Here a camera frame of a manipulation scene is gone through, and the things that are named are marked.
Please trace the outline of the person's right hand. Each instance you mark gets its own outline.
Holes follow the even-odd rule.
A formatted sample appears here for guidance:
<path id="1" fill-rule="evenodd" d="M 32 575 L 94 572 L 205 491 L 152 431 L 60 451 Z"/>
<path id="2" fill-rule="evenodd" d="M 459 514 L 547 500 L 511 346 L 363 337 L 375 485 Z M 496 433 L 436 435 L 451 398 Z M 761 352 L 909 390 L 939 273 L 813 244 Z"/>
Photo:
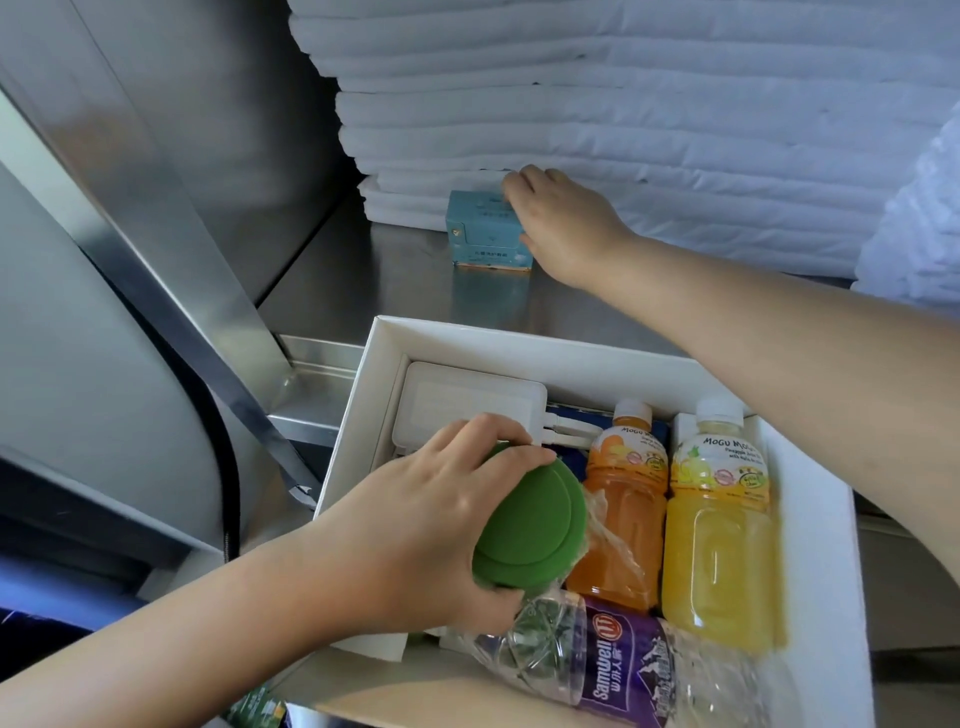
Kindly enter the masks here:
<path id="1" fill-rule="evenodd" d="M 606 198 L 558 169 L 527 165 L 511 171 L 502 192 L 524 233 L 554 236 L 557 261 L 539 266 L 564 285 L 594 291 L 639 239 Z"/>

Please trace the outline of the person's left hand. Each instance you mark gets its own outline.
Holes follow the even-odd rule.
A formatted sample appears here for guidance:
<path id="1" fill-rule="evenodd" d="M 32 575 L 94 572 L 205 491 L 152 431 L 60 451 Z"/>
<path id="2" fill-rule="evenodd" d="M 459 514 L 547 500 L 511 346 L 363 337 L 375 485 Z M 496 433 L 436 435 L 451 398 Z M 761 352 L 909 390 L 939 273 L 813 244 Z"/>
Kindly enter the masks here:
<path id="1" fill-rule="evenodd" d="M 555 458 L 518 422 L 481 414 L 369 474 L 307 529 L 320 641 L 450 627 L 489 518 Z"/>

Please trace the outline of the small light blue box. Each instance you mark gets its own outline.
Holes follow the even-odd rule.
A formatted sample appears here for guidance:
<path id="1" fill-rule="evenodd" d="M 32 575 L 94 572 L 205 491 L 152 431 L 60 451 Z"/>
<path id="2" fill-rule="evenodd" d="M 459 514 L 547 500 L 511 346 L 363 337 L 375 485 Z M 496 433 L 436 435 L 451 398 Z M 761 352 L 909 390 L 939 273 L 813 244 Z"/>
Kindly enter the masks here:
<path id="1" fill-rule="evenodd" d="M 530 272 L 534 258 L 522 242 L 524 229 L 500 193 L 453 190 L 445 213 L 453 265 Z"/>

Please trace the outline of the green round container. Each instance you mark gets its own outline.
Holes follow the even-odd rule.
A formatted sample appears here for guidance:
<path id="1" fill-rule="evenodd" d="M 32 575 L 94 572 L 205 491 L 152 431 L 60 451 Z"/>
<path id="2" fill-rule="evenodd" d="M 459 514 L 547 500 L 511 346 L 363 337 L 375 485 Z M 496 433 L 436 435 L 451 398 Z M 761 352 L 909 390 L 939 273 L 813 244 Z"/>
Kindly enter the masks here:
<path id="1" fill-rule="evenodd" d="M 530 470 L 488 519 L 474 579 L 527 594 L 561 584 L 589 548 L 588 516 L 583 488 L 561 458 Z"/>

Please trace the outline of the person's left forearm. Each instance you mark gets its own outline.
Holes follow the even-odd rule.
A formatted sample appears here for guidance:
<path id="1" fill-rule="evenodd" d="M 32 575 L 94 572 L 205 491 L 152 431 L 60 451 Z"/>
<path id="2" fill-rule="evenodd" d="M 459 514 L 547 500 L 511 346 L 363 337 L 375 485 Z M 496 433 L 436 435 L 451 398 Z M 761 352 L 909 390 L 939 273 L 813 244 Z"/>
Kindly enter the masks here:
<path id="1" fill-rule="evenodd" d="M 358 633 L 378 552 L 315 522 L 0 684 L 1 728 L 200 728 L 311 652 Z"/>

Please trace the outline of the person's right forearm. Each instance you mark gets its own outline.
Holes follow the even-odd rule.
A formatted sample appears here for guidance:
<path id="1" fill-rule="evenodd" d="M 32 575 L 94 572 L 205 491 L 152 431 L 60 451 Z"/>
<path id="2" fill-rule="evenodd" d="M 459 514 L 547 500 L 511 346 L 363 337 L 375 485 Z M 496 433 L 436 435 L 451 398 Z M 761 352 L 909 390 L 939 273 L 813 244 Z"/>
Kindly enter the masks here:
<path id="1" fill-rule="evenodd" d="M 960 322 L 638 238 L 594 247 L 575 271 L 900 522 L 960 584 Z"/>

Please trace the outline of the small white carton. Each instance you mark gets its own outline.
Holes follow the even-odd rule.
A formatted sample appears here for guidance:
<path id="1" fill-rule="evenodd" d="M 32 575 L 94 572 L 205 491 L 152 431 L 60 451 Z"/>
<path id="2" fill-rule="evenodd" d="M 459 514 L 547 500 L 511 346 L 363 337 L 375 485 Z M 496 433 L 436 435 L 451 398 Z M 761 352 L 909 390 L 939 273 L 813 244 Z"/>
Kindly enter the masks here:
<path id="1" fill-rule="evenodd" d="M 331 648 L 382 662 L 400 663 L 409 636 L 409 633 L 360 635 L 338 640 Z"/>

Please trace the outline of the clear water bottle purple label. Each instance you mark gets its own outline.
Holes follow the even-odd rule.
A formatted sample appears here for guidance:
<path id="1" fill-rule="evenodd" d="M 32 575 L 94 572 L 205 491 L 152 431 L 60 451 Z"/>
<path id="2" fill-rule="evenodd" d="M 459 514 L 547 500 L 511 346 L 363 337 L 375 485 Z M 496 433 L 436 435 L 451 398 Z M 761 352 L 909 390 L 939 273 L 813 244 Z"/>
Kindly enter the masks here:
<path id="1" fill-rule="evenodd" d="M 771 728 L 749 655 L 565 589 L 529 598 L 503 635 L 446 628 L 439 645 L 516 690 L 632 728 Z"/>

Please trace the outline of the orange juice bottle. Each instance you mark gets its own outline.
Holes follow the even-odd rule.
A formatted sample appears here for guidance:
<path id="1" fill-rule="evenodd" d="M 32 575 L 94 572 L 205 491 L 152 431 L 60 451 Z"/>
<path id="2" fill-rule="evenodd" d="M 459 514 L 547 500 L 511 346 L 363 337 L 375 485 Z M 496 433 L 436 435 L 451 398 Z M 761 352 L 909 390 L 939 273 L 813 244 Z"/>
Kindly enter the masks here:
<path id="1" fill-rule="evenodd" d="M 649 404 L 622 399 L 591 445 L 582 483 L 588 548 L 565 582 L 639 613 L 658 608 L 665 544 L 668 456 L 652 424 Z"/>

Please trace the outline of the white rectangular plastic case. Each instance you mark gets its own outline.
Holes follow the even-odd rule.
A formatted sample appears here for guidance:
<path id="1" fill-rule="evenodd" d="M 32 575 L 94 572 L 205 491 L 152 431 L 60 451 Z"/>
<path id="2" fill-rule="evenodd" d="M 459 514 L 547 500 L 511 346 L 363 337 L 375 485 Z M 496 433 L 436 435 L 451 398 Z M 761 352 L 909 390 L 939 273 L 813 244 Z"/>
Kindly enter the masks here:
<path id="1" fill-rule="evenodd" d="M 541 445 L 546 407 L 542 383 L 415 361 L 405 372 L 391 443 L 407 455 L 446 425 L 490 413 L 518 422 Z"/>

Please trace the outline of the stack of white folded linens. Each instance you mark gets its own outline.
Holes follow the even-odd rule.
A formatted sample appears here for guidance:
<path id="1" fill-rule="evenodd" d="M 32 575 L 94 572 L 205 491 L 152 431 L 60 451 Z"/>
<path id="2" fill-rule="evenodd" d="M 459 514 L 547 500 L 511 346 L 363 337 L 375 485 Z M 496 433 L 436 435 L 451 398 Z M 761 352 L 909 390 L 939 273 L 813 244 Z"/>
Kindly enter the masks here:
<path id="1" fill-rule="evenodd" d="M 289 0 L 371 222 L 553 167 L 638 234 L 852 277 L 960 101 L 960 0 Z"/>

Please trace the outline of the yellow juice bottle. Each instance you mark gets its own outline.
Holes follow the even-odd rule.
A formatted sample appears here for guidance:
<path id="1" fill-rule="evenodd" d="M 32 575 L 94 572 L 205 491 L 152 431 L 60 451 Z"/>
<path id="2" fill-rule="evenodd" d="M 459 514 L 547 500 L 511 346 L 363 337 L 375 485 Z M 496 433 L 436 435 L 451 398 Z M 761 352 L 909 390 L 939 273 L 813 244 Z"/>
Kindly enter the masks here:
<path id="1" fill-rule="evenodd" d="M 661 608 L 683 630 L 759 656 L 774 648 L 775 523 L 769 469 L 730 395 L 700 400 L 669 475 Z"/>

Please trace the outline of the green printed packet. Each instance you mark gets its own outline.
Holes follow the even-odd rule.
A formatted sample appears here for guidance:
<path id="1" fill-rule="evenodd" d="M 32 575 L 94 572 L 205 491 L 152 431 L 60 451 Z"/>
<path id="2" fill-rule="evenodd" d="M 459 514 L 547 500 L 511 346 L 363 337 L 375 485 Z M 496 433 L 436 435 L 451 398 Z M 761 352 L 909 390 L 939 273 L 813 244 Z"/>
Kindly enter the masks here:
<path id="1" fill-rule="evenodd" d="M 293 728 L 287 704 L 266 685 L 248 692 L 221 718 L 230 728 Z"/>

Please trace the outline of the white cardboard box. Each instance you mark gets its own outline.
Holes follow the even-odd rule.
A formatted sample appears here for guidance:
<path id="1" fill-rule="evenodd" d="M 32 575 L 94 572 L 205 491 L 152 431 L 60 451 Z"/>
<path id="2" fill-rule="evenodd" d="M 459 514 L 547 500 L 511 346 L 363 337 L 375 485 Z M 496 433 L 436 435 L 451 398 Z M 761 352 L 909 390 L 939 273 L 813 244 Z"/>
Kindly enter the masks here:
<path id="1" fill-rule="evenodd" d="M 391 454 L 412 361 L 539 382 L 552 400 L 611 409 L 634 396 L 667 419 L 725 391 L 699 363 L 611 346 L 467 325 L 377 317 L 318 504 L 323 513 Z M 767 456 L 780 526 L 786 645 L 762 663 L 786 696 L 774 728 L 874 728 L 858 530 L 851 489 L 761 418 L 748 431 Z M 332 647 L 281 686 L 285 699 L 378 728 L 625 728 L 503 684 L 469 657 L 419 642 L 401 662 Z"/>

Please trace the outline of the white fabric bag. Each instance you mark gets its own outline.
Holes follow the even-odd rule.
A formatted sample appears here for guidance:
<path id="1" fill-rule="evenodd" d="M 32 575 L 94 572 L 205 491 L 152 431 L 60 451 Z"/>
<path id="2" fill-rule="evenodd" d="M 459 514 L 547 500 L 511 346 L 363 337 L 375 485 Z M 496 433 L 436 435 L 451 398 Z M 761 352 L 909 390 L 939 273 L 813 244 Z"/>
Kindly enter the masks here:
<path id="1" fill-rule="evenodd" d="M 960 101 L 886 203 L 851 288 L 960 321 Z"/>

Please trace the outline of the stainless steel cart post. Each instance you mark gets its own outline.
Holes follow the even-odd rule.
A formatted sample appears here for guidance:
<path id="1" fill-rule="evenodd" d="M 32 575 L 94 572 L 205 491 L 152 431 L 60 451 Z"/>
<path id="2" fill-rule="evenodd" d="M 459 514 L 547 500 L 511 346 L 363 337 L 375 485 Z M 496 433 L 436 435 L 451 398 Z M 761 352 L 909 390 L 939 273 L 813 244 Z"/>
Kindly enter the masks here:
<path id="1" fill-rule="evenodd" d="M 125 93 L 45 125 L 0 82 L 0 163 L 317 506 L 321 481 L 270 420 L 293 366 Z"/>

